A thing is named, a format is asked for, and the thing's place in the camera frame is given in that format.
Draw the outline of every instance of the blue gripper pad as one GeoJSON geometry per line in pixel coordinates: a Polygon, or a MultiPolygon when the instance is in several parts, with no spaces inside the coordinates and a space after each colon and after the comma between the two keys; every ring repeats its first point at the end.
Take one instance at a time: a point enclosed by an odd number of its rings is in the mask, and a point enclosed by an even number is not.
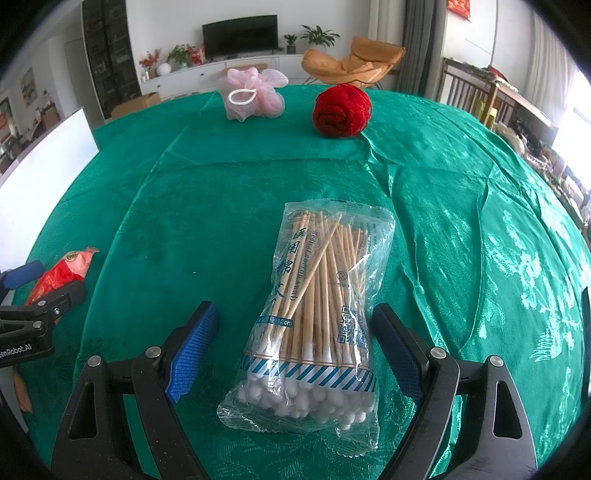
{"type": "Polygon", "coordinates": [[[201,308],[196,312],[199,317],[192,318],[189,325],[183,327],[189,331],[170,364],[170,380],[165,392],[174,403],[191,390],[199,365],[217,332],[219,321],[217,308],[210,303],[205,311],[200,312],[200,310],[201,308]]]}
{"type": "Polygon", "coordinates": [[[400,390],[419,405],[425,398],[425,392],[421,383],[421,366],[416,358],[417,354],[423,354],[412,351],[415,346],[418,349],[418,345],[387,304],[374,308],[371,326],[400,390]]]}
{"type": "Polygon", "coordinates": [[[16,290],[42,275],[43,264],[39,260],[35,260],[22,267],[4,272],[3,284],[7,290],[16,290]]]}

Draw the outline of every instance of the window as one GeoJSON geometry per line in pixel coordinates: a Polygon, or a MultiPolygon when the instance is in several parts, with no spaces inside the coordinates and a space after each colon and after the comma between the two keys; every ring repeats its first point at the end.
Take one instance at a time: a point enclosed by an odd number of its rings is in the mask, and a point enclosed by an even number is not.
{"type": "Polygon", "coordinates": [[[578,72],[569,93],[569,107],[562,117],[552,148],[573,173],[591,189],[591,85],[578,72]]]}

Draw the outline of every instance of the white cabinet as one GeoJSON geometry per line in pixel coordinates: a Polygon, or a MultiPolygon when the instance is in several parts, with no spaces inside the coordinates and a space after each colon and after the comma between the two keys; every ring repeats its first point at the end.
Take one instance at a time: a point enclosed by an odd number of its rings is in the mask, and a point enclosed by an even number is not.
{"type": "Polygon", "coordinates": [[[162,100],[185,93],[210,92],[216,89],[217,81],[222,76],[222,70],[258,63],[266,63],[267,68],[279,70],[293,85],[301,84],[308,78],[308,74],[301,67],[301,55],[268,55],[265,57],[216,61],[178,70],[141,83],[140,88],[142,95],[158,92],[162,100]]]}
{"type": "Polygon", "coordinates": [[[226,62],[226,68],[235,69],[236,67],[242,67],[244,65],[256,65],[257,63],[266,63],[268,69],[279,70],[279,58],[278,55],[269,57],[256,57],[246,58],[237,60],[228,60],[226,62]]]}
{"type": "Polygon", "coordinates": [[[187,69],[186,72],[180,73],[183,78],[180,83],[181,91],[179,93],[215,89],[224,68],[226,67],[223,63],[216,62],[187,69]]]}
{"type": "Polygon", "coordinates": [[[165,75],[163,77],[156,77],[146,83],[141,83],[140,87],[142,94],[150,92],[158,92],[160,98],[168,98],[173,95],[178,95],[181,85],[181,77],[178,73],[165,75]]]}
{"type": "Polygon", "coordinates": [[[301,67],[301,55],[282,55],[279,57],[279,68],[278,70],[291,79],[306,80],[310,75],[301,67]]]}

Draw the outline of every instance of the red yarn ball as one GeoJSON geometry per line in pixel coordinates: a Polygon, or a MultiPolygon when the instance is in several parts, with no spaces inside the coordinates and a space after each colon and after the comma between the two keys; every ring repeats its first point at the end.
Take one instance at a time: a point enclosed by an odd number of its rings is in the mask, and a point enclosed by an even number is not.
{"type": "Polygon", "coordinates": [[[352,137],[368,126],[371,102],[361,88],[348,83],[331,87],[316,97],[312,121],[323,135],[352,137]]]}

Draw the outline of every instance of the white vase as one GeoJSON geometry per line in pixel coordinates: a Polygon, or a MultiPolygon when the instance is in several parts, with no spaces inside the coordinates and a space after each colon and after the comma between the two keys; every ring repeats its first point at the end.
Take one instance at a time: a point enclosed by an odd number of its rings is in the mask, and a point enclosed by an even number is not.
{"type": "Polygon", "coordinates": [[[161,77],[162,75],[168,75],[170,72],[172,72],[172,66],[170,65],[170,63],[161,63],[160,65],[158,65],[158,68],[156,69],[156,73],[158,73],[158,76],[161,77]]]}

